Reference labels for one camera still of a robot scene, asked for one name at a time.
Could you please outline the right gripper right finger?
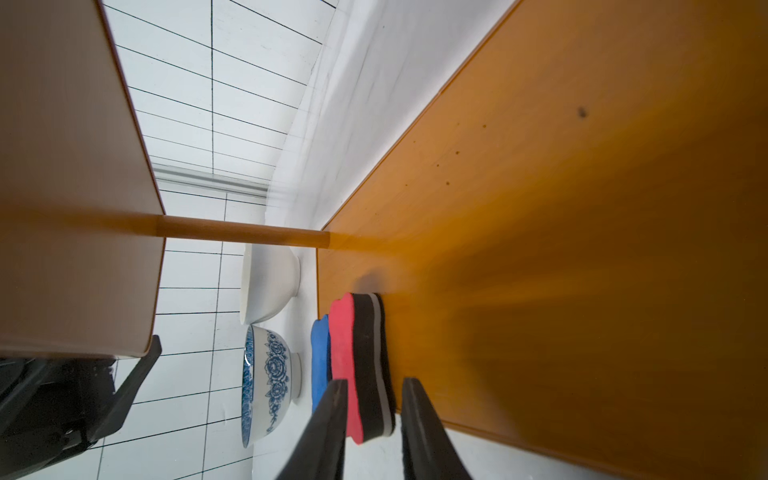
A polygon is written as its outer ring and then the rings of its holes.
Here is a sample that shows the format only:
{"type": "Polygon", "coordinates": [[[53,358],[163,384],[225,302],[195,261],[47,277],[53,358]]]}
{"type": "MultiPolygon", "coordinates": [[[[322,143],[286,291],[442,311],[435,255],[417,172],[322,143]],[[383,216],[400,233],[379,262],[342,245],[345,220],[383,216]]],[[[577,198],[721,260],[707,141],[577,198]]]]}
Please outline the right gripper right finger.
{"type": "Polygon", "coordinates": [[[403,382],[401,408],[405,479],[471,479],[422,383],[403,382]]]}

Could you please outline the blue patterned bowl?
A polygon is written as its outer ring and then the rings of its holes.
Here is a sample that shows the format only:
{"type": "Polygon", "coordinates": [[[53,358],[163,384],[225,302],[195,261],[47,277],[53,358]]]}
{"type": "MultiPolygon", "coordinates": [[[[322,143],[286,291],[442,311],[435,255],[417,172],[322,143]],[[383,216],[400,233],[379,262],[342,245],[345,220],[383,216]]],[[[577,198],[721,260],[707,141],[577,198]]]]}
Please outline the blue patterned bowl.
{"type": "Polygon", "coordinates": [[[300,356],[276,332],[249,325],[241,385],[241,439],[245,448],[273,433],[301,392],[300,356]]]}

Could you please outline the white bowl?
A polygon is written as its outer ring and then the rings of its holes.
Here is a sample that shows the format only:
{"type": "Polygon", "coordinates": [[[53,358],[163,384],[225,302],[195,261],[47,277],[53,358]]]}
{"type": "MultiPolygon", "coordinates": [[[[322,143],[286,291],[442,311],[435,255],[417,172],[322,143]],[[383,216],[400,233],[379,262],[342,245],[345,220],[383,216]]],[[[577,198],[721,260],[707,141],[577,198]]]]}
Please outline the white bowl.
{"type": "Polygon", "coordinates": [[[297,295],[300,275],[300,261],[290,247],[246,244],[242,268],[241,323],[260,323],[280,313],[297,295]]]}

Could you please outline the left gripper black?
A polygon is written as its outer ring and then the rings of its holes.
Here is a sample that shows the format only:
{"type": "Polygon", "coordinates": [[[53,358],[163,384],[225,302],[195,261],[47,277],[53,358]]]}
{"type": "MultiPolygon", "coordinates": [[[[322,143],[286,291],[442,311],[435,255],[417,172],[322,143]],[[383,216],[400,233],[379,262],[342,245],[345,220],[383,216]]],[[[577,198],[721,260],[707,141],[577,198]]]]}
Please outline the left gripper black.
{"type": "Polygon", "coordinates": [[[119,431],[162,353],[153,335],[118,388],[113,359],[1,360],[1,477],[19,479],[73,458],[119,431]]]}

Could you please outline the orange two-tier shelf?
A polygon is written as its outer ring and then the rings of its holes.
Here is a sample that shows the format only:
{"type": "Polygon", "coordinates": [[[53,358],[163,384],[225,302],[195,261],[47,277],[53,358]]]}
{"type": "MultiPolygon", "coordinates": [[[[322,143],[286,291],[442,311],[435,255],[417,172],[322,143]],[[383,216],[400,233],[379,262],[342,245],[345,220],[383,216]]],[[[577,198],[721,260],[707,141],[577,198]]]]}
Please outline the orange two-tier shelf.
{"type": "Polygon", "coordinates": [[[383,289],[447,426],[640,479],[767,475],[767,5],[522,1],[320,233],[163,211],[101,5],[1,5],[1,351],[138,357],[169,238],[383,289]]]}

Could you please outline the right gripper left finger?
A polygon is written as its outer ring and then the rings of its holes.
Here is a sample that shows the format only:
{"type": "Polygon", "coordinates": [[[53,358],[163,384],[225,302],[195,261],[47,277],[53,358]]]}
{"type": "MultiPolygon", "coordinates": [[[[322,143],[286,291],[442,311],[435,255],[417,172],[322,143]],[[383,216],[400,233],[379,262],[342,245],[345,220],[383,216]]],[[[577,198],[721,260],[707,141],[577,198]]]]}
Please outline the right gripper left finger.
{"type": "Polygon", "coordinates": [[[348,412],[348,382],[332,380],[277,478],[342,479],[348,412]]]}

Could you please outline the blue eraser lower left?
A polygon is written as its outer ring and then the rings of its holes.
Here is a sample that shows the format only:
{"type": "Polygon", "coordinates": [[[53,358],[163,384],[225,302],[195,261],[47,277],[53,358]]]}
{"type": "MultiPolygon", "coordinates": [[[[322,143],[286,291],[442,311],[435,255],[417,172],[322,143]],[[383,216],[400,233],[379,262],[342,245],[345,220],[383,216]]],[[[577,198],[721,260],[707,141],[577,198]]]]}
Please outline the blue eraser lower left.
{"type": "Polygon", "coordinates": [[[331,340],[329,316],[324,315],[315,321],[311,329],[311,398],[312,411],[315,411],[332,380],[331,340]]]}

